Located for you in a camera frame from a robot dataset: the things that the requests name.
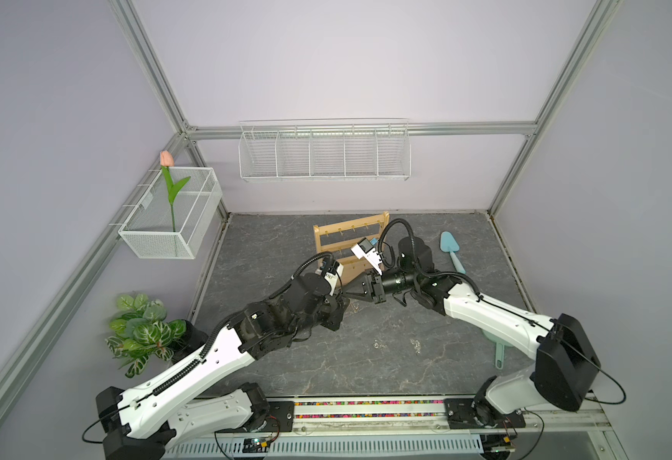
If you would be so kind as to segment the wooden jewelry display stand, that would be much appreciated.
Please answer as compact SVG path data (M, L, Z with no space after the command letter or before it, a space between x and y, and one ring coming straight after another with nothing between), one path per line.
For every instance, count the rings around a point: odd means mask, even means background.
M358 259L351 249L363 239L378 239L390 222L390 213L344 220L326 225L314 225L313 233L316 252L331 252L344 267L342 280L345 285L358 278L372 265L365 259Z

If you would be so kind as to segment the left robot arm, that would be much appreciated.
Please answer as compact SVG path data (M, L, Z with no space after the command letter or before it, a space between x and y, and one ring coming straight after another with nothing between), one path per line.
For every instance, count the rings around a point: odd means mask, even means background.
M169 448L217 431L259 431L270 404L256 383L204 401L205 390L267 354L294 343L298 333L340 327L348 301L338 273L296 275L284 291L224 320L209 340L146 383L109 387L96 397L101 444L108 459L160 459Z

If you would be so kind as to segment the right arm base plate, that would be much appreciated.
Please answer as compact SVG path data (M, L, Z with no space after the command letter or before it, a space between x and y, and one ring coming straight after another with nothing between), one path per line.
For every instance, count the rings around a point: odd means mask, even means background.
M474 398L445 399L447 423L450 429L523 429L525 418L520 410L500 414L485 402Z

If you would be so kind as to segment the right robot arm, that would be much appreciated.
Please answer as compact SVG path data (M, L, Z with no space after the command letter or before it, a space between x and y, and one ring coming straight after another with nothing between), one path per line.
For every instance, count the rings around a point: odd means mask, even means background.
M568 412L581 408L601 364L577 318L516 308L482 293L466 274L436 270L430 249L418 238L401 241L391 268L381 265L369 239L351 251L371 265L362 279L361 298L380 303L389 295L408 292L424 308L473 325L533 360L512 375L488 379L475 395L476 411L505 415L544 403Z

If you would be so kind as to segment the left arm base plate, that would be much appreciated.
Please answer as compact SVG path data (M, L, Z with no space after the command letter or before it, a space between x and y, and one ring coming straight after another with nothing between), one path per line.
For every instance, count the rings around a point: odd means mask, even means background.
M252 421L236 429L222 429L223 433L291 432L295 422L295 404L292 401L270 401L269 409L255 415Z

